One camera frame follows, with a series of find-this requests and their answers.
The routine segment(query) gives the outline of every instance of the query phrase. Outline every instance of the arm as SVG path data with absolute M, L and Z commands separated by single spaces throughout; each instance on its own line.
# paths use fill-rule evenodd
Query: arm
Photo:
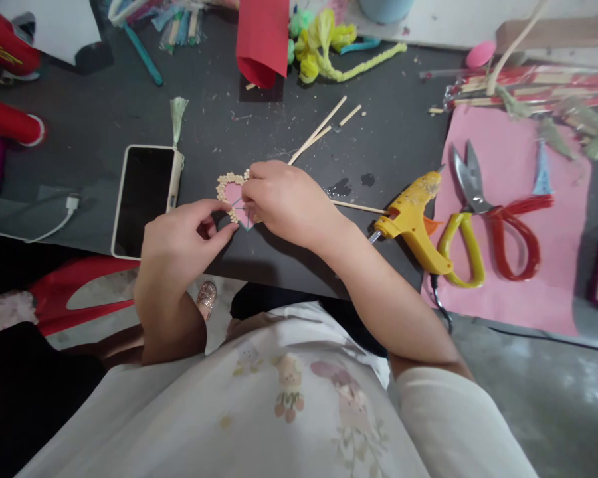
M 186 289 L 228 243 L 237 224 L 217 232 L 211 213 L 230 205 L 203 199 L 146 225 L 134 289 L 144 329 L 142 364 L 184 359 L 206 347 L 206 325 Z
M 390 352 L 395 376 L 435 366 L 472 378 L 432 309 L 304 171 L 269 161 L 253 164 L 250 177 L 247 207 L 337 273 L 367 329 Z

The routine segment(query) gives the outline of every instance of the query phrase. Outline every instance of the scissors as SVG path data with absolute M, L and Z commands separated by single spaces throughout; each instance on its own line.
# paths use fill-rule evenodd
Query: scissors
M 467 289 L 476 289 L 485 282 L 485 266 L 472 227 L 472 215 L 483 214 L 492 233 L 494 257 L 500 275 L 510 281 L 526 281 L 535 276 L 540 265 L 540 245 L 536 235 L 523 222 L 502 206 L 492 206 L 483 194 L 483 178 L 472 142 L 467 142 L 467 158 L 463 161 L 455 146 L 452 146 L 452 168 L 456 173 L 460 189 L 463 191 L 466 206 L 462 212 L 452 214 L 438 250 L 446 259 L 450 258 L 450 245 L 456 231 L 460 227 L 463 240 L 468 250 L 472 277 L 469 282 L 462 281 L 454 271 L 446 274 L 447 279 Z M 527 264 L 520 274 L 512 272 L 505 256 L 504 222 L 516 229 L 527 245 Z

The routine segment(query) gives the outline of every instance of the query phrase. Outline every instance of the scissor blade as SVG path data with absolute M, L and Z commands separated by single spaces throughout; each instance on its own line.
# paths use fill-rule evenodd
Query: scissor blade
M 454 162 L 456 163 L 456 176 L 463 190 L 467 205 L 476 214 L 489 211 L 492 206 L 485 201 L 483 195 L 483 178 L 476 158 L 476 152 L 471 141 L 467 141 L 467 161 L 463 163 L 458 151 L 454 149 Z

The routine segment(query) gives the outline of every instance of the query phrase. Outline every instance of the red cylinder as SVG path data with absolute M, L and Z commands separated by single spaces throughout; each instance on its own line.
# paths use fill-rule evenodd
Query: red cylinder
M 14 32 L 13 25 L 0 15 L 0 65 L 17 76 L 33 73 L 40 66 L 41 54 L 22 41 Z
M 40 118 L 0 102 L 0 136 L 14 139 L 24 146 L 35 146 L 45 138 L 45 134 L 45 125 Z

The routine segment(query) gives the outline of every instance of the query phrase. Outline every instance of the hand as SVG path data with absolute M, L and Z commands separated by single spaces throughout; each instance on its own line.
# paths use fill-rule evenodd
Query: hand
M 202 199 L 149 222 L 144 228 L 136 289 L 166 281 L 168 287 L 183 293 L 239 229 L 238 224 L 229 224 L 217 231 L 211 213 L 230 209 L 225 202 Z
M 250 166 L 242 199 L 272 233 L 313 252 L 351 224 L 305 171 L 281 161 Z

